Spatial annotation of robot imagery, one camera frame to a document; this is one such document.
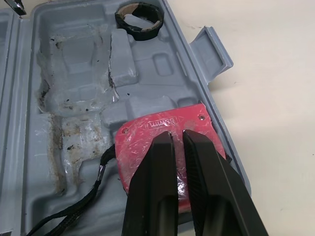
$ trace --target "plastic wrap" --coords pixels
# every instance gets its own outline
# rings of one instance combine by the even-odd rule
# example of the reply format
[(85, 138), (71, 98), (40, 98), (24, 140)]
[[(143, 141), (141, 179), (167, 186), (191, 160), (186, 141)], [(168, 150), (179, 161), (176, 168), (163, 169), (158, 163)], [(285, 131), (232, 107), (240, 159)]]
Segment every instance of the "plastic wrap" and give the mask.
[(179, 212), (190, 211), (187, 189), (183, 130), (190, 129), (206, 135), (216, 150), (225, 158), (223, 146), (211, 125), (211, 119), (203, 104), (155, 113), (124, 124), (115, 138), (119, 173), (126, 192), (131, 178), (146, 155), (154, 137), (164, 131), (173, 137), (179, 197)]

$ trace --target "black tape roll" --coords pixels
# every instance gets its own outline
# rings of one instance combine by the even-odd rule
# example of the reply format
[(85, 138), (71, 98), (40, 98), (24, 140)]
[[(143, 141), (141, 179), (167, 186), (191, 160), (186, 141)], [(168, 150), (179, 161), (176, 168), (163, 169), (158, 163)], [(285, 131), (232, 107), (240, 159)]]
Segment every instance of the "black tape roll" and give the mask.
[[(148, 21), (151, 21), (154, 25), (144, 29), (137, 26), (131, 26), (125, 21), (125, 15), (127, 14), (132, 14), (138, 18), (145, 18)], [(156, 37), (159, 29), (163, 25), (163, 16), (159, 8), (144, 2), (132, 3), (121, 7), (115, 13), (115, 19), (118, 28), (125, 29), (136, 41), (144, 41)]]

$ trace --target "pliers jaw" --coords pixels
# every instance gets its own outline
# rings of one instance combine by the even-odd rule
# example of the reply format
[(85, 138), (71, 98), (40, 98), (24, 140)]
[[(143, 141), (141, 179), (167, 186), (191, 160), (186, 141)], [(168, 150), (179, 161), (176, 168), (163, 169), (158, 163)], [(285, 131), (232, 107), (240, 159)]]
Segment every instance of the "pliers jaw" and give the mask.
[(4, 0), (18, 15), (26, 15), (23, 3), (21, 0)]

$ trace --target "black cable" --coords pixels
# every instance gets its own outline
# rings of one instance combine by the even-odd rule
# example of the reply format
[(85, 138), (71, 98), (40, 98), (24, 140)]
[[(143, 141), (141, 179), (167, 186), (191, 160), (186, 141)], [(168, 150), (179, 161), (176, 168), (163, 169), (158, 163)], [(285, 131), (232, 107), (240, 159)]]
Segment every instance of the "black cable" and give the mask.
[(33, 235), (37, 230), (39, 230), (41, 227), (43, 227), (47, 222), (51, 221), (52, 219), (57, 219), (61, 217), (66, 218), (58, 225), (56, 226), (53, 230), (51, 230), (49, 233), (47, 233), (45, 236), (59, 236), (61, 235), (65, 229), (71, 225), (86, 209), (89, 203), (91, 203), (94, 198), (96, 197), (98, 188), (100, 186), (100, 183), (103, 178), (103, 174), (105, 171), (106, 164), (108, 163), (109, 160), (115, 158), (115, 145), (112, 145), (109, 149), (107, 149), (104, 154), (102, 155), (100, 159), (100, 165), (99, 165), (99, 170), (98, 170), (98, 175), (97, 175), (97, 180), (95, 181), (95, 184), (91, 191), (80, 201), (77, 203), (67, 207), (66, 209), (59, 211), (58, 213), (55, 213), (51, 216), (48, 216), (44, 219), (42, 219), (40, 222), (38, 222), (32, 230), (26, 235), (26, 236), (31, 236)]

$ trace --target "gray plastic tab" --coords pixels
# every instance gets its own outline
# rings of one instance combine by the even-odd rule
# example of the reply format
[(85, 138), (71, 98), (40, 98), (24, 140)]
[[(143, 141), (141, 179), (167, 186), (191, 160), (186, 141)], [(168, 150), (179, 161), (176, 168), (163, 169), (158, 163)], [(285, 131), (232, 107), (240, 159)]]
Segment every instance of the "gray plastic tab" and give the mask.
[(207, 82), (233, 66), (213, 27), (204, 27), (190, 45)]

